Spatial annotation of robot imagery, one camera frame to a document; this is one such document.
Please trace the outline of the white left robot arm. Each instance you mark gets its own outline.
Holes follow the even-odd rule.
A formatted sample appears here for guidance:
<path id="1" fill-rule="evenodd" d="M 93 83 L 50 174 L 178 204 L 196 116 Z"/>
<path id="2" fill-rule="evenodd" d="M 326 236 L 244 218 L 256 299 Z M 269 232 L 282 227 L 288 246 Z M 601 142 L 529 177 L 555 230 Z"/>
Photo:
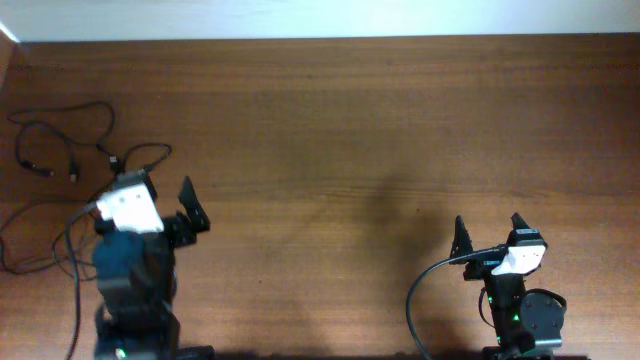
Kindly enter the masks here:
<path id="1" fill-rule="evenodd" d="M 210 230 L 193 183 L 185 177 L 178 194 L 184 207 L 159 215 L 157 193 L 146 173 L 117 178 L 96 201 L 102 239 L 92 262 L 103 303 L 96 310 L 96 359 L 213 360 L 210 345 L 182 348 L 173 313 L 178 281 L 175 250 L 194 245 Z"/>

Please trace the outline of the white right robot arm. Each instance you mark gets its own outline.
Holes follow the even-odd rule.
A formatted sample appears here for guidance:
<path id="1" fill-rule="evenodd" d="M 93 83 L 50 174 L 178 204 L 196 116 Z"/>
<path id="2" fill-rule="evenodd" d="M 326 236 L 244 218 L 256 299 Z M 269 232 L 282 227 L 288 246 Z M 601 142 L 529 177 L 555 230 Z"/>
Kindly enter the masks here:
<path id="1" fill-rule="evenodd" d="M 552 359 L 562 346 L 566 299 L 545 289 L 527 289 L 525 278 L 541 266 L 548 249 L 539 230 L 517 213 L 505 243 L 475 250 L 460 216 L 450 259 L 463 265 L 466 281 L 483 281 L 497 344 L 481 352 L 483 359 Z"/>

